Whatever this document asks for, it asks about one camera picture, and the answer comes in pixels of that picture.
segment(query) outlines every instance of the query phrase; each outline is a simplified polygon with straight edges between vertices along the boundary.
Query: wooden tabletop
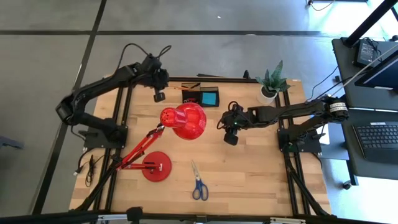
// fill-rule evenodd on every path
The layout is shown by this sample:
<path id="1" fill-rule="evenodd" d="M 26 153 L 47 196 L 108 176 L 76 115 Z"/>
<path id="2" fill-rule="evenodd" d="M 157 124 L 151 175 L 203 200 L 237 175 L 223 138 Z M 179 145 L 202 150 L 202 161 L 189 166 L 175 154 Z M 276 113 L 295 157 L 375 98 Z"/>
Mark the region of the wooden tabletop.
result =
<path id="1" fill-rule="evenodd" d="M 290 104 L 305 100 L 300 80 L 288 80 Z M 179 82 L 170 85 L 180 86 Z M 261 129 L 238 132 L 237 146 L 223 141 L 224 131 L 217 130 L 216 124 L 230 101 L 237 101 L 246 110 L 259 106 L 256 99 L 260 91 L 257 83 L 208 83 L 202 86 L 218 86 L 220 107 L 205 108 L 207 125 L 198 139 L 180 139 L 166 128 L 146 154 L 162 151 L 172 160 L 171 174 L 162 182 L 150 182 L 139 170 L 118 172 L 112 201 L 113 212 L 125 212 L 130 207 L 142 206 L 145 213 L 208 214 L 208 215 L 291 215 L 286 169 L 277 143 L 278 124 Z M 180 90 L 167 88 L 166 100 L 154 103 L 153 90 L 137 86 L 133 90 L 129 110 L 129 134 L 125 156 L 141 141 L 148 131 L 159 123 L 160 112 L 168 106 L 176 107 L 182 102 Z M 98 97 L 94 115 L 100 118 L 112 116 L 117 91 Z M 299 124 L 308 118 L 296 118 Z M 95 149 L 83 159 L 94 154 L 99 158 L 104 149 Z M 320 163 L 312 154 L 301 153 L 305 183 L 324 210 L 330 212 L 326 187 Z M 207 201 L 192 199 L 195 178 L 190 161 L 194 159 L 202 181 L 208 186 Z M 93 185 L 85 186 L 87 167 L 77 177 L 70 208 L 79 206 L 98 181 L 101 162 L 97 163 Z M 101 208 L 104 207 L 108 186 L 104 188 Z M 296 186 L 299 210 L 302 211 L 300 191 Z"/>

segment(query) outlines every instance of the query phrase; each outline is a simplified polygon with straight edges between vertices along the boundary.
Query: green leaves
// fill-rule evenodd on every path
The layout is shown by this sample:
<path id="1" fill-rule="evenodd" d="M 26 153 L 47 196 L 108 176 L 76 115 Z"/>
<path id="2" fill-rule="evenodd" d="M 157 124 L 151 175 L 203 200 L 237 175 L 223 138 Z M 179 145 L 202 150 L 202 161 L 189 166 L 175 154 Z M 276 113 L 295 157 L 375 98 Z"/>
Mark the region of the green leaves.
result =
<path id="1" fill-rule="evenodd" d="M 286 84 L 286 78 L 281 78 L 283 66 L 284 63 L 283 60 L 281 60 L 278 66 L 276 66 L 274 72 L 272 72 L 272 75 L 269 75 L 269 71 L 267 69 L 264 79 L 256 77 L 257 82 L 263 85 L 268 91 L 286 91 L 291 86 Z"/>

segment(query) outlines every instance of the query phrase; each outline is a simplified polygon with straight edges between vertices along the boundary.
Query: white pot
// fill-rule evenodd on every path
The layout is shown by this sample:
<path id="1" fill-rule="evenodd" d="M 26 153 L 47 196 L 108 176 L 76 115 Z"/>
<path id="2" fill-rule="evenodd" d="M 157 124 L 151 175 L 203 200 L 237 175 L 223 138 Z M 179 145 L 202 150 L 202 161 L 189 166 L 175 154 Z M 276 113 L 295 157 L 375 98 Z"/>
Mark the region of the white pot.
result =
<path id="1" fill-rule="evenodd" d="M 276 94 L 278 94 L 278 93 L 275 93 L 275 95 L 274 95 L 273 97 L 266 97 L 266 96 L 264 96 L 264 95 L 262 94 L 261 89 L 262 89 L 262 87 L 260 87 L 260 91 L 259 91 L 259 93 L 257 94 L 257 100 L 258 100 L 262 105 L 269 105 L 270 103 L 272 103 L 272 102 L 274 101 L 274 99 L 275 99 L 275 97 L 276 97 Z"/>

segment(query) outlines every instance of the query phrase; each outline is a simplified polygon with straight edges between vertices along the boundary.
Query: monitor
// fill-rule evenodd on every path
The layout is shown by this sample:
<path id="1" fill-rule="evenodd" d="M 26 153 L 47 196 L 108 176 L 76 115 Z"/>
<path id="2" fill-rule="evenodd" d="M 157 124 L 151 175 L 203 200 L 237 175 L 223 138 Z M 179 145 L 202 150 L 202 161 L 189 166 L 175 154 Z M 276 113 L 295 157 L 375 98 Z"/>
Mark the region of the monitor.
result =
<path id="1" fill-rule="evenodd" d="M 384 90 L 398 90 L 398 50 L 370 69 L 355 85 Z"/>

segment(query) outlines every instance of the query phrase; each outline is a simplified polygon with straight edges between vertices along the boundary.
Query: potted plant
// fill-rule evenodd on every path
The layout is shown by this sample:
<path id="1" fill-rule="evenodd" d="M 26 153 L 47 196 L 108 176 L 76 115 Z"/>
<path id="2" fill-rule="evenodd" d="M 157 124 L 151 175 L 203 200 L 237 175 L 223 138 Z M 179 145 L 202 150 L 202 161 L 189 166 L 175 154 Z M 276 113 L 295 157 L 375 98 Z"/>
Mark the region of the potted plant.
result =
<path id="1" fill-rule="evenodd" d="M 274 101 L 278 92 L 285 91 L 290 88 L 290 85 L 286 84 L 286 78 L 280 77 L 283 66 L 284 64 L 281 60 L 271 76 L 267 69 L 264 79 L 256 77 L 257 82 L 262 85 L 259 94 L 257 95 L 257 99 L 260 103 L 268 105 Z"/>

